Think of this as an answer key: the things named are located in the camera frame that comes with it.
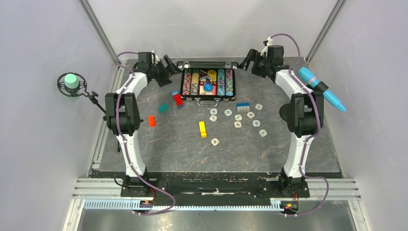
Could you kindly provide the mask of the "black poker chip case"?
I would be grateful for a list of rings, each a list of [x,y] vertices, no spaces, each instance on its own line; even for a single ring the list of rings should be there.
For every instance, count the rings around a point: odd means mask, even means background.
[[[212,106],[219,102],[236,100],[237,62],[204,62],[204,61],[178,61],[177,66],[182,70],[180,95],[184,101],[195,101],[198,106],[206,106],[204,101],[214,101]],[[216,77],[210,77],[208,70],[217,71]],[[204,85],[211,83],[212,92],[205,92]]]

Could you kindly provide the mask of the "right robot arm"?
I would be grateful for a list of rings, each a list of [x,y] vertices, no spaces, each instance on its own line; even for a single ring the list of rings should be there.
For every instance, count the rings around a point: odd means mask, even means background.
[[[291,133],[288,158],[278,181],[265,186],[265,190],[283,197],[308,197],[305,164],[311,143],[323,125],[320,114],[324,111],[324,97],[322,92],[309,89],[300,81],[289,65],[284,64],[283,54],[281,45],[269,45],[264,52],[250,49],[239,68],[270,78],[290,99],[279,110]]]

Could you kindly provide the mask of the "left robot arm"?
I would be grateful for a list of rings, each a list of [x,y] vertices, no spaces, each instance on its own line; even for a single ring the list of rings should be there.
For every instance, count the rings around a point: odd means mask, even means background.
[[[143,120],[140,117],[137,97],[148,84],[155,80],[162,87],[170,84],[170,77],[181,72],[167,55],[159,58],[152,52],[138,52],[138,60],[132,67],[120,62],[117,66],[129,72],[125,83],[105,96],[105,120],[109,130],[117,138],[125,160],[125,178],[122,196],[137,194],[146,196],[153,186],[147,180],[138,141],[138,131]]]

